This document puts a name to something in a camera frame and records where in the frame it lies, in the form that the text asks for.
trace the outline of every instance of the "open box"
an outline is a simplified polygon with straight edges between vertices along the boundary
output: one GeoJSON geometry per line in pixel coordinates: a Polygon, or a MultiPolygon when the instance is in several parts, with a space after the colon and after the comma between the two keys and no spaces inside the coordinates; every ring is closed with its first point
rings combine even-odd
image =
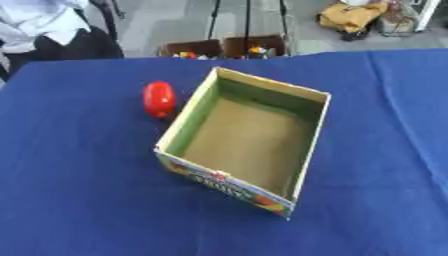
{"type": "Polygon", "coordinates": [[[330,97],[214,68],[154,150],[168,169],[289,218],[330,97]]]}

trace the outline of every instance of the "black pants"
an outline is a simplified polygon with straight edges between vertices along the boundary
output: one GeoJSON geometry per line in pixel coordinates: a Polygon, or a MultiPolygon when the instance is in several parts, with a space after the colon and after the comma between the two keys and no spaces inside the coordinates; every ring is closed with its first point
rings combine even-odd
{"type": "Polygon", "coordinates": [[[90,27],[91,32],[81,29],[68,45],[60,45],[46,36],[39,36],[34,42],[36,50],[25,53],[10,54],[9,76],[31,61],[49,60],[84,60],[123,58],[120,46],[104,31],[90,27]]]}

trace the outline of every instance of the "floor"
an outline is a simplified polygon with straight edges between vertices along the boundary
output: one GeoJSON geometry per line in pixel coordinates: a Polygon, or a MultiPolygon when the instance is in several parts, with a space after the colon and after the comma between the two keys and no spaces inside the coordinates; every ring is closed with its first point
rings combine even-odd
{"type": "MultiPolygon", "coordinates": [[[[366,40],[343,42],[339,35],[321,28],[314,16],[332,0],[286,0],[287,23],[290,28],[289,47],[296,55],[327,51],[360,51],[402,48],[448,47],[448,30],[440,22],[431,23],[427,31],[408,38],[383,37],[372,32],[366,40]]],[[[118,0],[126,18],[117,23],[119,40],[126,56],[154,56],[157,47],[169,42],[186,42],[206,38],[213,0],[118,0]]],[[[281,31],[278,2],[253,0],[252,35],[281,31]]],[[[214,37],[242,35],[244,29],[245,1],[223,0],[214,37]]],[[[102,26],[102,19],[92,7],[88,10],[90,21],[102,26]]]]}

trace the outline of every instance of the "bag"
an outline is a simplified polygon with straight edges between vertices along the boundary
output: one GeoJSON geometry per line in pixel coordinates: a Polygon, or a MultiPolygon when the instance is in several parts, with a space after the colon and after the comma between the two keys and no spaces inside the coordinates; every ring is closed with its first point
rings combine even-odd
{"type": "Polygon", "coordinates": [[[341,2],[352,6],[359,6],[369,4],[370,0],[341,0],[341,2]]]}
{"type": "Polygon", "coordinates": [[[367,30],[369,23],[386,12],[387,7],[388,3],[384,1],[364,6],[336,3],[320,13],[319,24],[346,33],[360,33],[367,30]]]}

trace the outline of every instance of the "red toy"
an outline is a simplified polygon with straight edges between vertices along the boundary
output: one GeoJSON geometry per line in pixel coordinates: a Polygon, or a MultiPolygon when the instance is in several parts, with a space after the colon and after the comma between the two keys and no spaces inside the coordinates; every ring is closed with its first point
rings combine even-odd
{"type": "Polygon", "coordinates": [[[174,110],[174,91],[166,82],[156,81],[148,84],[143,89],[143,105],[151,116],[165,118],[174,110]]]}

